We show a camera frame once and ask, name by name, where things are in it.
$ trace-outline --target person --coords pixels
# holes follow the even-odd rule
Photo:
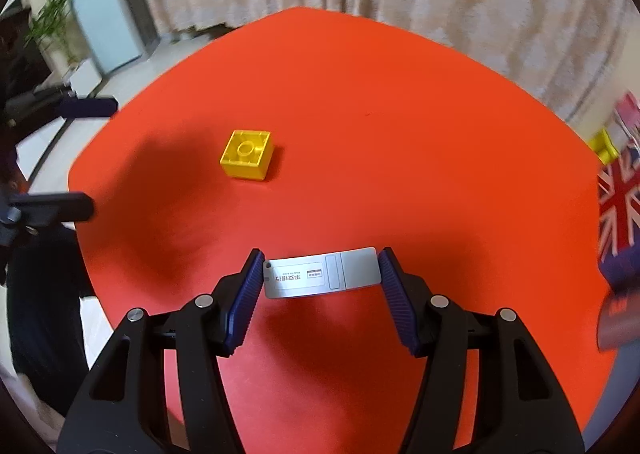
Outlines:
[[[15,148],[0,144],[0,188],[5,195],[24,193],[28,182],[17,166]],[[84,377],[80,299],[93,296],[75,231],[63,225],[41,230],[12,249],[6,267],[6,305],[10,348],[16,378],[0,372],[18,408],[31,408],[31,423],[51,444],[60,432]],[[31,394],[40,402],[31,402]]]

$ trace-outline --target black clamp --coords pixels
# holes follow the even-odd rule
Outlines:
[[[59,454],[185,453],[171,443],[164,398],[165,349],[175,349],[190,452],[243,454],[216,356],[242,344],[260,293],[263,254],[180,310],[129,311],[84,381],[66,418]],[[466,312],[405,273],[393,251],[378,257],[382,288],[402,344],[429,357],[400,454],[582,454],[564,392],[511,309]],[[466,352],[480,351],[471,443],[454,449]]]
[[[118,111],[118,102],[111,97],[78,98],[67,84],[36,88],[14,96],[0,109],[0,125],[5,137],[17,145],[36,130],[57,117],[108,118]]]
[[[11,252],[44,228],[57,223],[88,221],[94,215],[94,201],[83,193],[0,193],[0,284]]]

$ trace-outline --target potted plant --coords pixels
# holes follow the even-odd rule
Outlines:
[[[72,66],[79,62],[71,50],[66,32],[66,18],[71,13],[71,0],[47,0],[37,15],[32,15],[26,42],[34,40],[40,49],[46,51],[56,46],[65,54],[66,64]]]
[[[68,40],[68,16],[71,0],[46,0],[37,15],[32,15],[26,42],[34,40],[42,51],[56,48],[66,58],[67,72],[64,81],[71,84],[76,93],[89,94],[102,81],[102,76],[90,58],[81,60],[73,52]]]

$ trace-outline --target green plant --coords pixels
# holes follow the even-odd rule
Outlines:
[[[52,44],[65,53],[67,64],[75,64],[78,57],[69,47],[66,24],[71,0],[47,0],[37,15],[32,15],[26,42],[34,40],[43,50]]]

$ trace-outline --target silver usb drive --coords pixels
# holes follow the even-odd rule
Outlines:
[[[374,247],[264,261],[264,293],[270,299],[302,297],[380,284]]]

